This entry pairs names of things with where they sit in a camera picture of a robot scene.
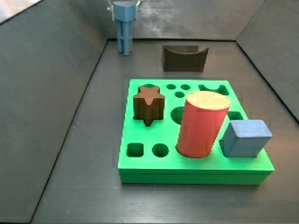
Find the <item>gray wall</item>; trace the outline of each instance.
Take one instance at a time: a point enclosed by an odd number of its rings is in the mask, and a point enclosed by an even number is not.
[[[144,0],[135,21],[136,39],[236,40],[264,0]],[[104,31],[114,38],[116,24],[99,9]]]
[[[0,222],[28,222],[107,43],[100,1],[46,0],[0,26]]]
[[[266,0],[238,43],[299,120],[299,1]]]

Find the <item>square hole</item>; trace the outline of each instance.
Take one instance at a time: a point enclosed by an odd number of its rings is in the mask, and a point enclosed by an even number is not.
[[[144,155],[144,145],[142,143],[130,143],[127,145],[126,154],[131,158],[140,158]]]

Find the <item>gray floor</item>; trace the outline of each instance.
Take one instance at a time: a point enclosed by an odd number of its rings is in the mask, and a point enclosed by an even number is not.
[[[162,45],[210,47],[204,73],[164,73]],[[234,42],[110,41],[88,86],[34,223],[298,222],[298,123]],[[118,176],[127,83],[131,78],[228,80],[251,119],[274,138],[275,173],[252,185],[122,185]]]

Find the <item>circular hole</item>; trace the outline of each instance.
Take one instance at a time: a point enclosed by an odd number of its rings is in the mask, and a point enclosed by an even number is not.
[[[167,87],[168,89],[176,89],[176,86],[175,86],[174,84],[168,84],[166,87]]]
[[[183,98],[184,97],[184,93],[183,92],[176,92],[175,96],[179,97],[179,98]]]
[[[154,154],[159,157],[159,158],[163,158],[167,156],[168,154],[168,147],[166,144],[163,143],[158,143],[155,146],[154,146]]]
[[[182,85],[182,89],[183,89],[183,90],[188,90],[188,89],[191,89],[191,86],[190,86],[190,85],[183,84],[183,85]]]
[[[172,120],[178,123],[182,124],[183,121],[183,107],[178,107],[172,110],[171,112],[171,117]]]

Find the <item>hole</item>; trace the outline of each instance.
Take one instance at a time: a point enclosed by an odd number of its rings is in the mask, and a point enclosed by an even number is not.
[[[163,158],[168,155],[168,147],[166,144],[163,143],[158,143],[155,146],[154,146],[154,154],[159,157],[159,158]]]
[[[190,85],[183,84],[183,85],[182,85],[182,89],[183,89],[183,90],[188,90],[188,89],[191,89],[191,86],[190,86]]]
[[[126,154],[131,158],[140,158],[144,155],[144,145],[142,143],[130,143],[127,145]]]
[[[171,117],[172,117],[172,120],[178,124],[182,124],[182,121],[183,121],[183,107],[178,107],[172,110]]]
[[[228,112],[228,119],[230,120],[244,120],[244,117],[238,111],[230,111]]]
[[[176,86],[175,86],[174,84],[168,84],[166,87],[167,87],[168,89],[176,89]]]
[[[211,91],[211,92],[216,92],[222,95],[230,95],[230,91],[227,90],[226,86],[224,85],[219,85],[219,88],[218,89],[210,89],[207,88],[204,85],[199,85],[199,89],[202,91]]]
[[[179,98],[183,98],[184,97],[184,93],[183,92],[176,92],[175,96],[179,97]]]

